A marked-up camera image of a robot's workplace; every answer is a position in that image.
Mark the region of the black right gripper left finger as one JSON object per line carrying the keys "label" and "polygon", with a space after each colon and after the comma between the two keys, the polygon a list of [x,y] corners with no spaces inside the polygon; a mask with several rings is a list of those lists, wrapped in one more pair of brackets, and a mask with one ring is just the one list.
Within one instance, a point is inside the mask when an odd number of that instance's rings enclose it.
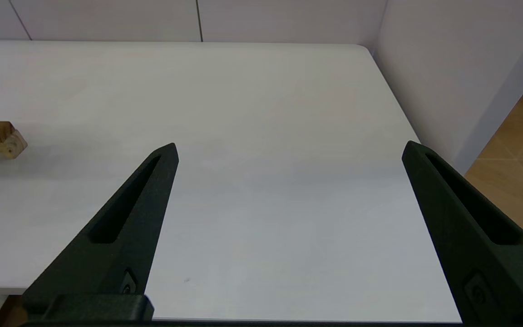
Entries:
{"label": "black right gripper left finger", "polygon": [[179,157],[170,143],[154,150],[27,288],[29,314],[56,296],[144,294]]}

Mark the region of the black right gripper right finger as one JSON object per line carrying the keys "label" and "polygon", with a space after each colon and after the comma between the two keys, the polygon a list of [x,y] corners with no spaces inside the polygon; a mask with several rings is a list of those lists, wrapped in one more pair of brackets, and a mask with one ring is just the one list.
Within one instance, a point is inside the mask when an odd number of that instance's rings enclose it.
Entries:
{"label": "black right gripper right finger", "polygon": [[465,324],[523,324],[523,229],[432,149],[401,156]]}

